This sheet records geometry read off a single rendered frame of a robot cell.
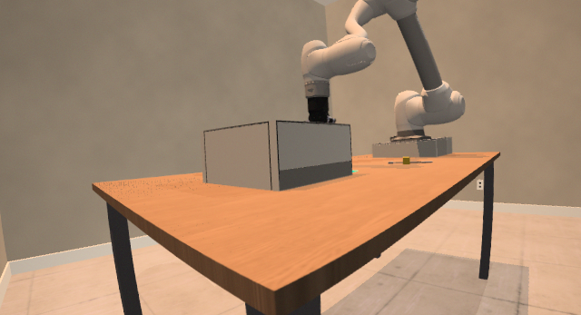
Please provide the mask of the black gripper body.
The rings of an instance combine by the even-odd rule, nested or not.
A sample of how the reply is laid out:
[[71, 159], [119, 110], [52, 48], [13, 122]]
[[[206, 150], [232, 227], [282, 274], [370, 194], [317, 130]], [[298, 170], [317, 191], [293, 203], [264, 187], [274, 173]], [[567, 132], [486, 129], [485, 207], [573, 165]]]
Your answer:
[[309, 112], [309, 121], [311, 122], [311, 118], [315, 118], [315, 122], [317, 122], [317, 118], [321, 118], [322, 123], [326, 123], [328, 121], [329, 115], [329, 99], [328, 97], [311, 97], [308, 98], [308, 112]]

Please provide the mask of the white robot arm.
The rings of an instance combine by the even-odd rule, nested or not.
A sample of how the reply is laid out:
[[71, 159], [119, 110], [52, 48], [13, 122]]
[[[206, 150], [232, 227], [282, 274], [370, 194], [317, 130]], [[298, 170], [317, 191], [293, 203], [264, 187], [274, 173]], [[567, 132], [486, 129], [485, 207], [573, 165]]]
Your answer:
[[397, 21], [424, 87], [421, 92], [423, 102], [414, 91], [406, 91], [397, 96], [397, 135], [390, 137], [390, 142], [430, 139], [431, 136], [424, 133], [424, 126], [450, 123], [460, 118], [465, 112], [464, 97], [441, 80], [416, 14], [417, 1], [359, 0], [345, 24], [348, 35], [329, 48], [322, 41], [306, 43], [301, 57], [305, 97], [330, 97], [330, 78], [352, 74], [372, 64], [376, 58], [376, 48], [360, 26], [372, 18], [388, 14]]

